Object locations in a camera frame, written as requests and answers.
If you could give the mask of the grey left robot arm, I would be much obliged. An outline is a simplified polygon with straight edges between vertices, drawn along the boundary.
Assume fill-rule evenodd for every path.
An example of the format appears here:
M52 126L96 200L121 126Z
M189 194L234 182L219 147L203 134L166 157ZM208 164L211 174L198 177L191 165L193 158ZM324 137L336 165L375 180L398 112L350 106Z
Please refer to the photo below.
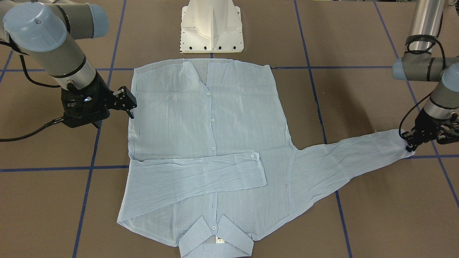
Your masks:
M423 108L410 131L399 132L414 152L421 144L458 142L459 63L445 56L438 37L441 32L444 0L418 0L405 52L392 66L396 80L437 83L423 101Z

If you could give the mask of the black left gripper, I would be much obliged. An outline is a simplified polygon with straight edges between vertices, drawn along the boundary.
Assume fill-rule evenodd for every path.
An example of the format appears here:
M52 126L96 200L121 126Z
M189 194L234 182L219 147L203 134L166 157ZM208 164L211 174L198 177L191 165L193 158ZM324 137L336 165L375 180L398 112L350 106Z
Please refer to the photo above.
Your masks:
M407 141L407 152L415 152L423 143L435 140L440 145L459 141L458 114L447 115L446 119L436 119L422 109L415 119L411 131L400 133L400 137Z

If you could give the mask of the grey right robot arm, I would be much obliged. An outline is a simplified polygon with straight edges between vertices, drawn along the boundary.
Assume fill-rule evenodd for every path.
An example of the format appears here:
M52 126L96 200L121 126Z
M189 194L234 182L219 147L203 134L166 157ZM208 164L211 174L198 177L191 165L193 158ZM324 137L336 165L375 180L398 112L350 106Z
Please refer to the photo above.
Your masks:
M110 90L76 43L103 37L108 30L108 16L99 5L70 0L1 1L1 43L21 60L33 58L62 90L63 115L48 126L99 128L110 109L123 110L133 119L136 98L125 86Z

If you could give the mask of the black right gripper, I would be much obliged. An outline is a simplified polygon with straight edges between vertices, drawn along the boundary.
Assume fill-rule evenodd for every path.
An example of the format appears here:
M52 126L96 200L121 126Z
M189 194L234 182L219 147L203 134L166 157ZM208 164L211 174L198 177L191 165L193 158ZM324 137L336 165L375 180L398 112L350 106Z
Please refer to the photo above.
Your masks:
M67 80L67 89L62 90L61 100L64 114L62 122L70 128L92 124L101 128L101 121L110 117L110 109L122 110L134 119L132 110L137 107L136 97L122 86L110 90L99 75L83 89L77 89L74 80Z

